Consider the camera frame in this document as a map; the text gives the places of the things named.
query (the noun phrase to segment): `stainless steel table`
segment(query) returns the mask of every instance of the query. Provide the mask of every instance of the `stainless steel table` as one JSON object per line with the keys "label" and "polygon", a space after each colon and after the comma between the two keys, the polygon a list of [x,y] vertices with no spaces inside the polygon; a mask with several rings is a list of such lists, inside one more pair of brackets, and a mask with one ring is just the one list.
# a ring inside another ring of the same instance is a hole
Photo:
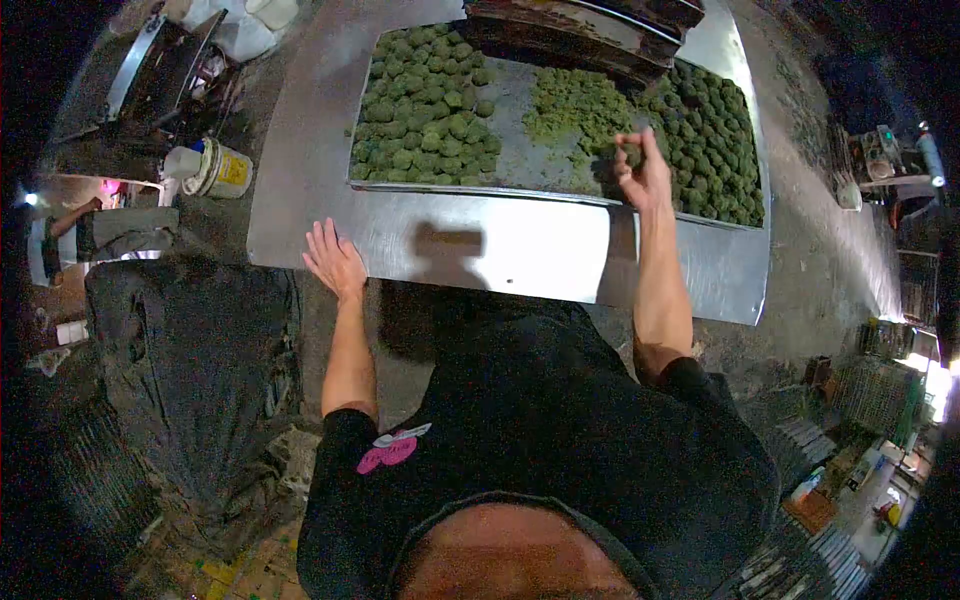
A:
{"label": "stainless steel table", "polygon": [[[763,230],[680,221],[697,317],[756,324],[770,259],[770,178],[740,35],[723,0],[679,57],[733,79],[756,133]],[[303,268],[303,234],[332,217],[371,276],[561,300],[629,305],[637,215],[627,208],[513,198],[358,191],[346,184],[349,128],[367,64],[386,30],[465,18],[460,0],[327,0],[290,64],[257,165],[247,250],[254,264]]]}

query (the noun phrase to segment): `yellow label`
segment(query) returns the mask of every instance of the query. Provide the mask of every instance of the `yellow label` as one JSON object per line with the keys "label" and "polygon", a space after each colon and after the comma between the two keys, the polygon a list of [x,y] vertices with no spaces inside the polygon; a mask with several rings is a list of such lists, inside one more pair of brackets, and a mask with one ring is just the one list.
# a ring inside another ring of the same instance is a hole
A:
{"label": "yellow label", "polygon": [[246,160],[224,156],[223,160],[220,161],[220,173],[217,175],[217,180],[233,185],[243,185],[247,182],[247,169]]}

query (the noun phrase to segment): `white container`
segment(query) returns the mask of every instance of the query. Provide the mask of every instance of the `white container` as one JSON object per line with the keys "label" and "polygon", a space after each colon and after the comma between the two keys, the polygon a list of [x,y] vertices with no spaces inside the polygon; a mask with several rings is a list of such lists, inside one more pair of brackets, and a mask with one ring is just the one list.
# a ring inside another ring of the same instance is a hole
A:
{"label": "white container", "polygon": [[212,137],[204,138],[200,171],[183,180],[188,196],[240,198],[253,181],[253,161]]}
{"label": "white container", "polygon": [[276,31],[290,24],[300,9],[297,0],[247,0],[247,12]]}
{"label": "white container", "polygon": [[204,155],[196,150],[178,146],[163,159],[163,177],[175,180],[185,180],[200,172]]}

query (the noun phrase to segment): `pink light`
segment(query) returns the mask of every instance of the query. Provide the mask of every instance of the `pink light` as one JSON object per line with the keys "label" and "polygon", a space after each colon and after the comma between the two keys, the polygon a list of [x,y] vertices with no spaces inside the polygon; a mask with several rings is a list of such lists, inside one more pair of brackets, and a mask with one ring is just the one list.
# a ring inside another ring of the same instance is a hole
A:
{"label": "pink light", "polygon": [[118,189],[120,189],[120,181],[104,180],[104,182],[100,184],[100,191],[108,196],[116,194]]}

